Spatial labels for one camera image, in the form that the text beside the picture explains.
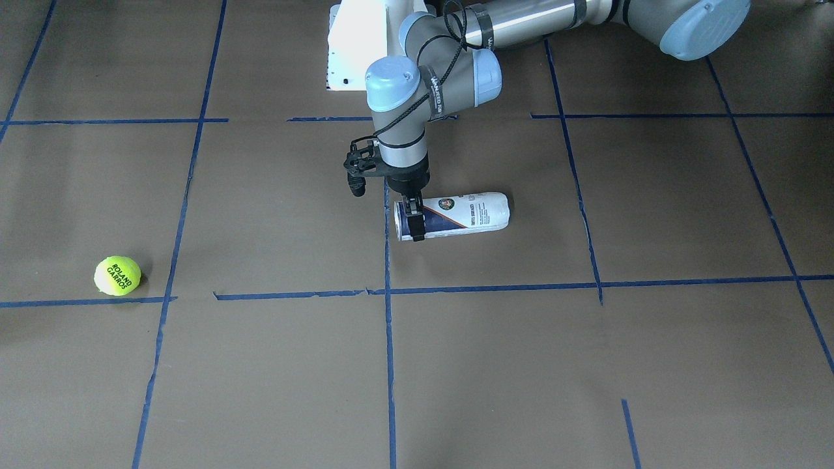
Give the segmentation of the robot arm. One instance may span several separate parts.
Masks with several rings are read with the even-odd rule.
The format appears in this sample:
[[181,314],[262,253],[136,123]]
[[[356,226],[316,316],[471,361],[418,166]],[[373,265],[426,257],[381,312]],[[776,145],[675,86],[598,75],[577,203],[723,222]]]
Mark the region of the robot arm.
[[401,197],[394,205],[400,240],[499,231],[508,225],[502,193],[424,199],[429,184],[429,122],[474,109],[500,95],[497,50],[589,23],[619,23],[682,61],[720,48],[747,17],[749,1],[492,1],[434,16],[411,13],[398,32],[403,55],[381,57],[364,74],[373,133],[353,141],[345,170],[353,195],[382,177]]

